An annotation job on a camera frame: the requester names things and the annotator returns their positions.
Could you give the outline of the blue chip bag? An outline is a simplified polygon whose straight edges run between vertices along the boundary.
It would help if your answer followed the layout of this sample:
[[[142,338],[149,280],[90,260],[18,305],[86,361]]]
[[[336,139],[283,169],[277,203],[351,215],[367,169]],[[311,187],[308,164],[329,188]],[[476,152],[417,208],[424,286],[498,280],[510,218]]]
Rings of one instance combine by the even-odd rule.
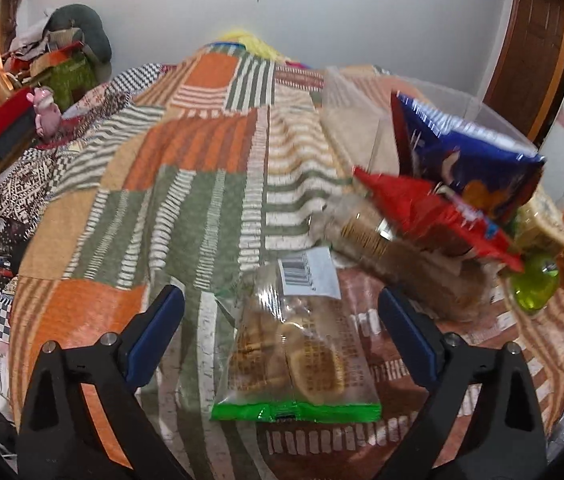
[[[446,184],[499,223],[535,193],[544,171],[536,148],[403,92],[390,108],[401,176]]]

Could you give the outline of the pink plush toy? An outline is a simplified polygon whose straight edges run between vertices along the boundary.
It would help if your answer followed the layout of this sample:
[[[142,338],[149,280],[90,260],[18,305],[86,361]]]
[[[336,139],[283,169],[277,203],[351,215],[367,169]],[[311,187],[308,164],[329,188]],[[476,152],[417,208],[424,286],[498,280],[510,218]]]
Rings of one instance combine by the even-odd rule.
[[[61,123],[61,111],[54,100],[54,92],[48,87],[34,88],[27,94],[35,112],[35,130],[39,138],[50,140]]]

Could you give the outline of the red and black box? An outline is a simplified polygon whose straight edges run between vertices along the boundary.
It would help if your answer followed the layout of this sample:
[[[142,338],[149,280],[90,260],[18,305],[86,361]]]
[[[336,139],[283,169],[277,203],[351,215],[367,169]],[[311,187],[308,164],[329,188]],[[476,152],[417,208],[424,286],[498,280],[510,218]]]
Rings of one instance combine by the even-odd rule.
[[[28,134],[35,136],[35,111],[30,94],[29,88],[21,88],[0,105],[0,161]]]

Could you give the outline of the green patterned storage box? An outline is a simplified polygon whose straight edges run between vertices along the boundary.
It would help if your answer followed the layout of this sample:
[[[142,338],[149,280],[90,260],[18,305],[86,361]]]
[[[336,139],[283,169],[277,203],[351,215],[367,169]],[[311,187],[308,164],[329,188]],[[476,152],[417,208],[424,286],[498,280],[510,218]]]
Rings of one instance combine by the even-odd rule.
[[[54,102],[62,112],[98,85],[90,60],[81,52],[44,70],[36,82],[53,91]]]

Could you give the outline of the red snack bag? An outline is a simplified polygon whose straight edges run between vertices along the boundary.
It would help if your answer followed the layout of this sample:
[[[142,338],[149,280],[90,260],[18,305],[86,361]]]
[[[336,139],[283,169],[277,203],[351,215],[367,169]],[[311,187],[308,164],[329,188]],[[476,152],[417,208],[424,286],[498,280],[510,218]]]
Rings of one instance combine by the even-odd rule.
[[[520,251],[510,237],[449,186],[370,174],[361,167],[355,167],[353,175],[370,192],[389,224],[417,247],[448,258],[495,260],[515,272],[524,269]]]

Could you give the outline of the patchwork striped bed blanket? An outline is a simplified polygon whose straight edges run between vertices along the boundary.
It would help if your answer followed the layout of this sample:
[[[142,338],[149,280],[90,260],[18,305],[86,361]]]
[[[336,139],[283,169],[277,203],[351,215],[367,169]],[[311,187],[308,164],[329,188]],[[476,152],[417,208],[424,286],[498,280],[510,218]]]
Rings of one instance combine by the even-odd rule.
[[[370,192],[320,118],[325,70],[212,44],[93,90],[0,183],[0,477],[47,341],[121,333],[167,285],[182,321],[135,397],[182,479],[564,477],[564,287],[536,314],[495,260],[472,322],[439,320],[310,235],[331,198]],[[329,248],[379,400],[375,422],[216,420],[242,274]]]

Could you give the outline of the yellow pillow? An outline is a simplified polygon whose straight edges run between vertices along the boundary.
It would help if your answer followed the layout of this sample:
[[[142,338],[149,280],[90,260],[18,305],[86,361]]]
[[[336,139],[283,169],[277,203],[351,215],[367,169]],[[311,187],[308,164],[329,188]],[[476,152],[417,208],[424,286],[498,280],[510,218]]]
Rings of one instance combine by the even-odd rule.
[[[286,63],[289,61],[288,56],[283,55],[280,51],[276,50],[276,48],[273,48],[252,32],[247,32],[247,30],[244,29],[232,29],[220,36],[217,41],[240,44],[249,53],[276,63]]]

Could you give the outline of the clear cookie bag green edge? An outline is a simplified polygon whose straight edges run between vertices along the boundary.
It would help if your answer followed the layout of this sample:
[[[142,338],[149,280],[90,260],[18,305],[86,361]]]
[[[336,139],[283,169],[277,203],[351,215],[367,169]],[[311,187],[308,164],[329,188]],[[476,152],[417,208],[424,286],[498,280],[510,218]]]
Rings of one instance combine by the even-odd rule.
[[[213,419],[378,420],[381,401],[329,248],[245,271],[233,304],[236,333]]]

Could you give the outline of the grey pillow on pile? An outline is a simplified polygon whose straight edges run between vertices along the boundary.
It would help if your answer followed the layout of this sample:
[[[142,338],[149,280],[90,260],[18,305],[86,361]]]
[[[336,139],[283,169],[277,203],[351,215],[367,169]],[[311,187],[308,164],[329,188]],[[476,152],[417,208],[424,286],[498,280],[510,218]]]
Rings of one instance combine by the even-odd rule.
[[[111,45],[99,15],[82,3],[71,3],[56,9],[47,21],[44,32],[79,28],[82,44],[88,48],[93,60],[107,64],[112,57]]]

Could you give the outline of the clear plastic storage box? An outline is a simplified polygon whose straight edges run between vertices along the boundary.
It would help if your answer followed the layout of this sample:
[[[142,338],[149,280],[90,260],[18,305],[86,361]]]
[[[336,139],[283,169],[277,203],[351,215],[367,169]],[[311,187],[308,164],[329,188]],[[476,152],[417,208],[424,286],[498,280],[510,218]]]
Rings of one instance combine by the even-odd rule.
[[[390,96],[402,91],[442,111],[498,131],[511,143],[535,151],[510,122],[472,94],[413,78],[385,75],[356,67],[329,67],[324,73],[322,127],[344,169],[357,166],[369,172],[399,174],[399,155],[393,132]]]

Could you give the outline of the brown wooden door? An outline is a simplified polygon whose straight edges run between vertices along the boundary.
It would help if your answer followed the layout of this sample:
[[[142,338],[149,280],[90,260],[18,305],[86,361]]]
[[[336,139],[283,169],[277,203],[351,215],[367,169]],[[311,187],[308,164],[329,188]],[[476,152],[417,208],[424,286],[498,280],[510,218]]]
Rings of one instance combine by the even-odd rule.
[[[512,0],[484,102],[536,145],[564,99],[564,0]]]

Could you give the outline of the clear cracker sleeve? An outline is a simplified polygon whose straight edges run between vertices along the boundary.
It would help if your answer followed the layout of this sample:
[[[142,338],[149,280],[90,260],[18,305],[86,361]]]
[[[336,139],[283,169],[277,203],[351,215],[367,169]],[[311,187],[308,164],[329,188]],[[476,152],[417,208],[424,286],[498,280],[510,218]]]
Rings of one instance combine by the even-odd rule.
[[[328,200],[311,216],[310,235],[384,283],[401,288],[433,318],[472,322],[490,300],[494,266],[417,248],[360,195]]]

